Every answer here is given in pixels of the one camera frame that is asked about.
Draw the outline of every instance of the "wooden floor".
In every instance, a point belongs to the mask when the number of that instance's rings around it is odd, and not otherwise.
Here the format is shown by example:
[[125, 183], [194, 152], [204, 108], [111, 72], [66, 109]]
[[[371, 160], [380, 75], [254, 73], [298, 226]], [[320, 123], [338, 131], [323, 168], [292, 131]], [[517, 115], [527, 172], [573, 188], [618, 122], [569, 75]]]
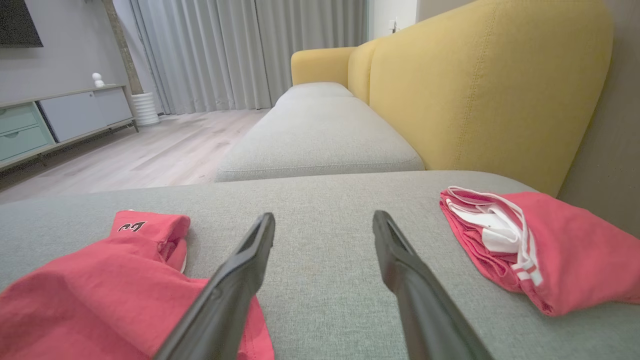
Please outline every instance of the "wooden floor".
[[206, 183], [224, 153], [266, 113], [232, 110], [163, 117], [0, 172], [0, 204], [33, 197]]

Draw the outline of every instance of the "white plant pot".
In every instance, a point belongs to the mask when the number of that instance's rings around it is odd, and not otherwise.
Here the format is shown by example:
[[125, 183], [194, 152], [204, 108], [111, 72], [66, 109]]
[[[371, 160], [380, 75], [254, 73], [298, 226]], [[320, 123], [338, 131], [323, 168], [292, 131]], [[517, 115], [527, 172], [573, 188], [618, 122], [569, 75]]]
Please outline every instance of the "white plant pot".
[[136, 108], [136, 125], [151, 126], [160, 123], [156, 113], [156, 104], [154, 104], [154, 93], [145, 92], [144, 94], [131, 95], [131, 97], [133, 98], [133, 106]]

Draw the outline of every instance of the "black television screen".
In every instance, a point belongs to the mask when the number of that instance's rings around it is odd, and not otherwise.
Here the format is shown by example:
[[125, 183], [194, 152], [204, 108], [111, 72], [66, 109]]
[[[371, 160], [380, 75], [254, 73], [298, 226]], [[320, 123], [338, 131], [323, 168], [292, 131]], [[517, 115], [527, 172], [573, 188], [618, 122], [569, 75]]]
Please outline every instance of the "black television screen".
[[24, 0], [0, 0], [0, 47], [42, 47]]

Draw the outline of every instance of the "green drawer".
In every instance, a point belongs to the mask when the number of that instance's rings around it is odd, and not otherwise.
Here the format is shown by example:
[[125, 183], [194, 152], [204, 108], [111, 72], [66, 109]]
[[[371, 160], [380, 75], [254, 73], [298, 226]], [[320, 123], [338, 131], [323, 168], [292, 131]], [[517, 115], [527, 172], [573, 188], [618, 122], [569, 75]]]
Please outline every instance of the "green drawer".
[[0, 161], [47, 145], [40, 126], [0, 136]]
[[29, 104], [0, 109], [0, 134], [35, 125], [38, 121], [31, 108]]

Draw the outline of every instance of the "crumpled red cloth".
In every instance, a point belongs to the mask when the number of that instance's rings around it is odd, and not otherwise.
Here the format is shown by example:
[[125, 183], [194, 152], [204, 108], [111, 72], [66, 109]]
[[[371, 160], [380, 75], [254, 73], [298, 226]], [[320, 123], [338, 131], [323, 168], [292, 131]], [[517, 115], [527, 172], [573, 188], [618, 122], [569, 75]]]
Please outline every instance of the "crumpled red cloth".
[[[120, 211], [108, 238], [13, 283], [0, 294], [0, 358], [152, 357], [208, 281], [180, 272], [189, 224]], [[255, 297], [238, 359], [274, 359]]]
[[450, 186], [440, 208], [477, 269], [560, 316], [618, 301], [640, 304], [640, 240], [549, 195]]

